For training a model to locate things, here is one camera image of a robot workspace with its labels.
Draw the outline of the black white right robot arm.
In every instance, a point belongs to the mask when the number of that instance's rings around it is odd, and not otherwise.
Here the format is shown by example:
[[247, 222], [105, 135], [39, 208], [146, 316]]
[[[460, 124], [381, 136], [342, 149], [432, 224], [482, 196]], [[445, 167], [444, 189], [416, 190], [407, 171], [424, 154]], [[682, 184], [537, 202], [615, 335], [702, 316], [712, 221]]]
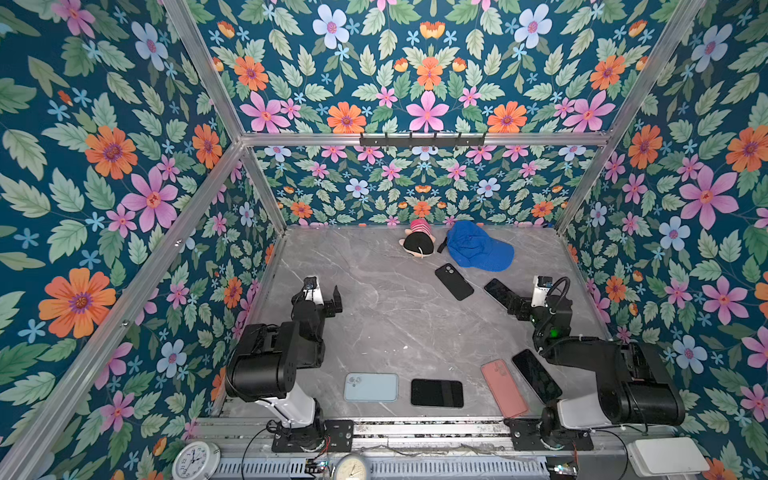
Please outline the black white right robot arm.
[[539, 373], [541, 362], [546, 361], [591, 372], [596, 382], [593, 392], [580, 397], [552, 395], [540, 419], [521, 433], [509, 420], [515, 440], [533, 437], [554, 448], [587, 440], [593, 429], [629, 424], [677, 427], [683, 423], [684, 402], [655, 346], [572, 335], [572, 302], [563, 294], [549, 295], [542, 305], [534, 305], [531, 298], [513, 293], [507, 313], [534, 327], [534, 349], [513, 358], [521, 373]]

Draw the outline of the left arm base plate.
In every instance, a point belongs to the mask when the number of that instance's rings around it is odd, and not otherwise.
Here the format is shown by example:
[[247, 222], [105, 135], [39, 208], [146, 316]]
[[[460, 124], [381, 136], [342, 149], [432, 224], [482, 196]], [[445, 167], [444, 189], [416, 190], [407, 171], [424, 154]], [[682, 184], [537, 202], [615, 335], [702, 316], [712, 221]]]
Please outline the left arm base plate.
[[352, 420], [322, 420], [306, 427], [288, 428], [278, 423], [271, 430], [273, 453], [349, 453], [354, 437]]

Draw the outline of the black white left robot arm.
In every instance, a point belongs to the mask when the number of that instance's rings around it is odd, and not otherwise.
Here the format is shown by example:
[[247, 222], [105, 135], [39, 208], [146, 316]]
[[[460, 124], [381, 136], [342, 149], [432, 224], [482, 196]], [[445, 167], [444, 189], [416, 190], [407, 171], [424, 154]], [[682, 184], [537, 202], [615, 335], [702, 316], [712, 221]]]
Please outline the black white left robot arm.
[[309, 276], [291, 306], [288, 321], [244, 328], [225, 369], [225, 392], [268, 409], [284, 438], [319, 441], [326, 437], [322, 409], [299, 386], [297, 372], [322, 366], [325, 323], [343, 311], [342, 298], [335, 288], [324, 299], [318, 278]]

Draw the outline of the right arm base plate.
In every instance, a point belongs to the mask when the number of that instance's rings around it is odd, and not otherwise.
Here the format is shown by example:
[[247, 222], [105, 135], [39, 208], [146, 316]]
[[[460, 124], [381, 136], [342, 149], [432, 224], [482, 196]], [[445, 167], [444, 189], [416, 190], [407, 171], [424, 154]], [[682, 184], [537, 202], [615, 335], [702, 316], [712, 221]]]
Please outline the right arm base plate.
[[558, 423], [546, 424], [543, 420], [509, 418], [504, 424], [516, 451], [593, 451], [594, 444], [588, 430], [567, 429]]

